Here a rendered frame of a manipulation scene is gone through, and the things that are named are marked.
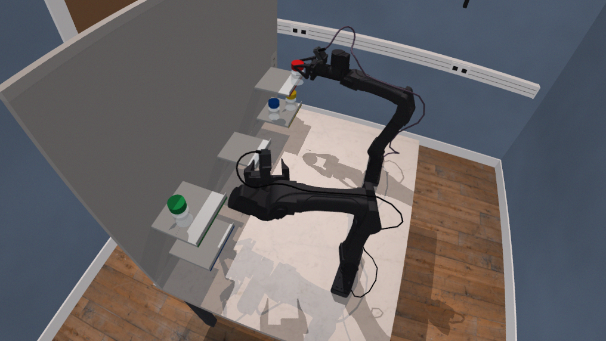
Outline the grey wall panel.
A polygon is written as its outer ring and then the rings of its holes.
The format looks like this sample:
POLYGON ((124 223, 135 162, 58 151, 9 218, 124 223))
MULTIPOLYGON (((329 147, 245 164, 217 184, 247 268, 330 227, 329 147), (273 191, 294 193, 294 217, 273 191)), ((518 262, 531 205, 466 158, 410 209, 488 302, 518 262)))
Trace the grey wall panel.
POLYGON ((0 99, 87 211, 161 289, 176 238, 151 226, 185 181, 220 193, 234 132, 277 94, 277 0, 137 0, 0 84, 0 99))

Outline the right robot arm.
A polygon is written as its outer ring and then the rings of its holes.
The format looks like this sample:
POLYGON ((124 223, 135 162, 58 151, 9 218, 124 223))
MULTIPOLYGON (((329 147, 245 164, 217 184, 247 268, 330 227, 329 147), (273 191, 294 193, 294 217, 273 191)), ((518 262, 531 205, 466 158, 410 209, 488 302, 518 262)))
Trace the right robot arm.
POLYGON ((360 70, 349 69, 349 62, 349 53, 341 49, 334 49, 331 55, 331 67, 329 71, 326 72, 328 73, 327 78, 340 81, 341 85, 355 91, 361 90, 376 94, 397 105, 396 112, 392 119, 382 133, 373 140, 367 150, 369 161, 364 180, 379 184, 384 161, 384 149, 403 125, 405 126, 409 123, 410 118, 415 111, 415 100, 413 94, 411 97, 411 93, 407 91, 369 78, 360 70), (408 94, 408 96, 406 94, 408 94))

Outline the clear bottle with yellow cap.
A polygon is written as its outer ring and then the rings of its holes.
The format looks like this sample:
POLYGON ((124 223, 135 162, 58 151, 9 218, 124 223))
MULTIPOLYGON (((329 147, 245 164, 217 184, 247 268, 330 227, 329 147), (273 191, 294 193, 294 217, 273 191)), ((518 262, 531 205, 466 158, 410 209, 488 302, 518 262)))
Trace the clear bottle with yellow cap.
POLYGON ((287 111, 294 111, 296 109, 296 91, 294 90, 290 97, 285 99, 285 109, 287 111))

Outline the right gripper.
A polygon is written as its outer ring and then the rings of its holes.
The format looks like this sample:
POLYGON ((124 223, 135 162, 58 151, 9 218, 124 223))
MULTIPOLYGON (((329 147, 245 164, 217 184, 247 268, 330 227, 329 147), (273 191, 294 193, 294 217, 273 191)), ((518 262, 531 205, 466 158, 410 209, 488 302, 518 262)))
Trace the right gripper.
POLYGON ((312 62, 310 64, 304 63, 304 64, 299 64, 299 65, 294 65, 293 68, 296 71, 298 71, 301 75, 303 75, 303 77, 306 79, 309 78, 309 75, 310 75, 310 80, 314 80, 317 76, 327 78, 328 73, 326 73, 326 72, 329 71, 329 69, 331 67, 331 65, 326 64, 328 54, 326 54, 325 51, 320 51, 319 56, 321 57, 320 61, 316 60, 316 56, 300 59, 302 61, 312 60, 312 62), (300 69, 298 69, 298 67, 304 67, 305 73, 302 72, 300 69))

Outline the blue-capped clear bottle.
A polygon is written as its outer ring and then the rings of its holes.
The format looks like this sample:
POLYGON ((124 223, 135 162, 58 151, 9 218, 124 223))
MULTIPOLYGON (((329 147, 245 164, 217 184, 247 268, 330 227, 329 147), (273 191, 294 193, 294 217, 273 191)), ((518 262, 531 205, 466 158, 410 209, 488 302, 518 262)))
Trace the blue-capped clear bottle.
POLYGON ((278 120, 280 117, 279 99, 270 98, 268 100, 268 117, 270 120, 278 120))

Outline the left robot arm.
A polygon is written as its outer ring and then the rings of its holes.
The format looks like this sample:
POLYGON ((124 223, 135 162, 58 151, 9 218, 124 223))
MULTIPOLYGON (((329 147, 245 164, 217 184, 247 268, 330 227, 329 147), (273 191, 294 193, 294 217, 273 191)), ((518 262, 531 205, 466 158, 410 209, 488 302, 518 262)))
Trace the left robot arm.
POLYGON ((354 215, 351 229, 346 239, 339 245, 340 265, 332 285, 333 290, 350 294, 364 244, 369 235, 376 234, 382 229, 376 198, 366 197, 366 194, 376 195, 373 184, 364 182, 362 187, 340 189, 314 187, 288 180, 277 180, 273 183, 288 184, 303 190, 285 185, 271 185, 271 189, 266 192, 242 184, 231 192, 228 207, 255 216, 262 221, 279 220, 286 215, 294 215, 295 212, 308 211, 342 212, 354 215))

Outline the clear bottle with green cap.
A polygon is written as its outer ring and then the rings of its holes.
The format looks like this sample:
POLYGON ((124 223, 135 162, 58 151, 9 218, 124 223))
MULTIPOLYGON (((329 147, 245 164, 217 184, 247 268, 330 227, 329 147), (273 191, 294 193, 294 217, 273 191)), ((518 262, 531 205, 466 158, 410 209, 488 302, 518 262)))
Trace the clear bottle with green cap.
POLYGON ((193 216, 182 195, 177 194, 170 197, 167 201, 167 206, 179 227, 185 228, 191 225, 193 216))

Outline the clear bottle with red cap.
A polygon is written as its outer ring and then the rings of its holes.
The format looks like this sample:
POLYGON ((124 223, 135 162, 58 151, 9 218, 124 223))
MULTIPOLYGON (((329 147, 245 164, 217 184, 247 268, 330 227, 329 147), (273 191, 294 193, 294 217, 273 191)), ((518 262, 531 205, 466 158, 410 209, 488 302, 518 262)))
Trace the clear bottle with red cap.
MULTIPOLYGON (((304 83, 304 77, 303 75, 301 75, 300 73, 298 73, 293 66, 294 65, 299 65, 299 64, 304 64, 304 62, 302 60, 293 60, 291 63, 291 84, 294 86, 301 86, 304 83)), ((298 67, 298 69, 300 69, 302 72, 303 71, 303 67, 298 67)))

